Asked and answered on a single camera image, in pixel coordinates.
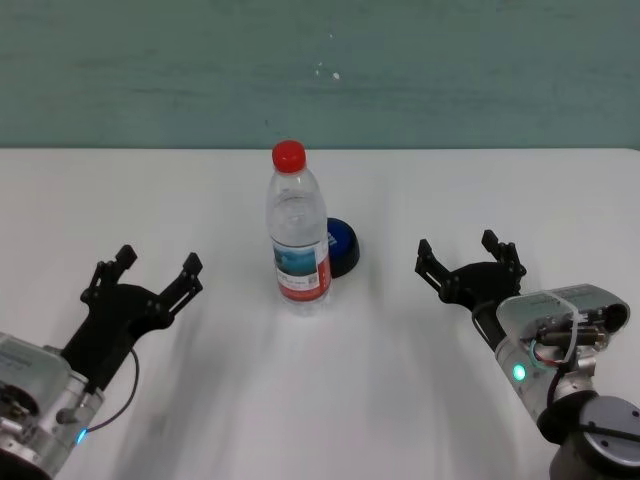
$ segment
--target wire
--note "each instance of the wire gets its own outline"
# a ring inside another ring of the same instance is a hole
[[[471,321],[473,322],[473,326],[476,327],[476,331],[480,334],[482,339],[485,342],[487,342],[487,345],[491,346],[491,344],[489,343],[489,339],[487,338],[487,335],[484,333],[482,328],[480,328],[480,324],[478,323],[478,320],[476,320],[475,317],[471,317]]]
[[[529,360],[531,360],[531,363],[533,363],[535,367],[543,370],[549,370],[557,366],[557,363],[553,360],[542,358],[537,354],[535,338],[529,343]]]
[[[95,432],[96,430],[100,430],[101,428],[104,428],[107,425],[110,425],[111,423],[115,422],[118,419],[118,417],[122,415],[127,408],[129,408],[129,405],[131,405],[131,402],[133,401],[133,397],[135,397],[136,391],[138,390],[138,380],[140,378],[140,359],[138,359],[138,354],[133,348],[131,349],[131,355],[133,356],[133,361],[136,364],[136,374],[133,380],[133,388],[131,389],[131,395],[129,395],[129,398],[127,399],[126,403],[123,405],[123,407],[120,410],[118,410],[115,414],[113,414],[109,419],[105,420],[104,422],[99,423],[98,425],[95,425],[91,428],[88,428],[87,433]]]
[[[556,394],[556,388],[558,388],[558,383],[560,382],[560,379],[564,377],[564,373],[565,373],[564,369],[558,367],[556,374],[551,379],[551,383],[549,384],[549,390],[547,390],[547,408],[551,408],[551,405],[553,405],[553,397]]]

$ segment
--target bottle label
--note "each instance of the bottle label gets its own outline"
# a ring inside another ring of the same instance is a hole
[[[310,301],[322,296],[331,283],[329,242],[289,247],[273,241],[276,273],[282,294],[296,301]]]

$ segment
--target red bottle cap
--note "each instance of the red bottle cap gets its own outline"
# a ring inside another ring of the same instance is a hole
[[[271,152],[273,165],[280,173],[296,173],[307,165],[304,145],[295,140],[280,142]]]

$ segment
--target cable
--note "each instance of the cable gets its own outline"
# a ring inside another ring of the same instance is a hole
[[[111,423],[115,422],[118,419],[118,417],[122,415],[127,408],[129,408],[129,405],[131,405],[131,402],[133,401],[133,397],[135,397],[136,395],[136,390],[138,390],[138,380],[140,378],[140,360],[138,359],[138,354],[133,348],[131,349],[131,355],[133,355],[133,361],[136,364],[136,374],[133,380],[133,388],[131,389],[131,395],[129,395],[128,400],[120,410],[118,410],[115,414],[113,414],[109,419],[105,420],[104,422],[99,423],[98,425],[95,425],[91,428],[88,428],[87,433],[95,432],[96,430],[100,430],[101,428],[104,428],[107,425],[110,425]]]
[[[476,331],[480,334],[480,336],[487,343],[487,345],[489,345],[489,348],[491,348],[491,350],[495,350],[495,348],[491,346],[489,337],[487,336],[485,331],[482,330],[482,327],[480,326],[480,322],[478,322],[478,315],[485,308],[493,307],[494,305],[495,305],[495,302],[493,301],[484,302],[479,305],[476,305],[476,307],[471,311],[471,321],[473,322],[473,326],[476,327]]]
[[[536,353],[535,338],[531,340],[531,343],[529,343],[529,360],[531,360],[531,363],[533,363],[535,367],[542,370],[550,370],[557,366],[557,363],[555,361],[542,358]]]
[[[553,376],[551,383],[549,384],[549,390],[547,390],[547,408],[551,408],[551,405],[553,405],[553,397],[556,394],[556,388],[558,388],[558,383],[560,382],[560,379],[564,377],[564,374],[565,372],[561,365],[558,367],[558,370],[556,370],[556,374]]]
[[[585,320],[580,315],[578,307],[576,307],[573,303],[568,301],[566,298],[562,298],[560,295],[555,294],[552,291],[545,292],[550,297],[554,298],[558,303],[564,305],[571,311],[571,340],[569,342],[569,348],[567,349],[567,353],[562,360],[562,363],[569,363],[569,360],[575,353],[576,343],[578,340],[578,324],[584,322]]]

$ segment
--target green led light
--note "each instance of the green led light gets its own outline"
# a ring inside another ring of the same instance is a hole
[[[516,382],[521,382],[524,380],[524,378],[527,376],[527,370],[524,368],[524,365],[522,365],[521,363],[516,363],[513,366],[513,379]]]

